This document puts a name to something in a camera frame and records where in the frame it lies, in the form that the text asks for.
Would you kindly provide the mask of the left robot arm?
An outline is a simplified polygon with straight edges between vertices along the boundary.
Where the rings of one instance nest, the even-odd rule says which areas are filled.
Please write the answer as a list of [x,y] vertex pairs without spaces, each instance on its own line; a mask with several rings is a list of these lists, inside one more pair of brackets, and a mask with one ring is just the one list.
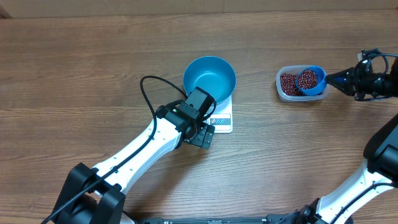
[[76,165],[44,222],[133,223],[123,214],[126,195],[150,166],[184,142],[209,148],[215,127],[206,123],[207,111],[182,100],[160,106],[148,127],[115,155],[92,168]]

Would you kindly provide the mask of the blue plastic measuring scoop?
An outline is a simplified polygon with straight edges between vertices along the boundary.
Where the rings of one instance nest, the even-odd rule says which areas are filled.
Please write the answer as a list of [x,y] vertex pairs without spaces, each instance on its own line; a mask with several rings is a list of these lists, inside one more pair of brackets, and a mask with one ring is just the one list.
[[321,95],[329,81],[342,83],[345,79],[326,74],[323,68],[312,65],[302,70],[295,79],[295,86],[305,96]]

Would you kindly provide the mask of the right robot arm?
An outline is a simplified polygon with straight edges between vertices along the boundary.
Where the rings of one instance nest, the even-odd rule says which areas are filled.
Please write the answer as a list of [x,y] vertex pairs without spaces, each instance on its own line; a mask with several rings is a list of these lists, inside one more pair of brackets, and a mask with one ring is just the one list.
[[[327,75],[327,84],[356,101],[397,97],[397,63],[375,73],[372,60],[397,58],[378,49],[364,50],[351,68]],[[364,161],[332,193],[314,200],[298,211],[292,223],[351,223],[352,215],[383,192],[397,188],[397,117],[394,116],[366,144]]]

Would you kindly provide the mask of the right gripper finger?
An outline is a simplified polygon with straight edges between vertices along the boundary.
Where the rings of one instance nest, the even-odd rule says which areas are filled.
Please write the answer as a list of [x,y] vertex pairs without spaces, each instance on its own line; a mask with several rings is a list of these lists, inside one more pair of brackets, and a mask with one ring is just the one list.
[[340,72],[332,73],[326,76],[327,83],[345,83],[352,77],[354,67],[347,68]]
[[346,83],[330,83],[331,86],[335,87],[340,92],[344,93],[347,96],[354,96],[355,90],[352,84]]

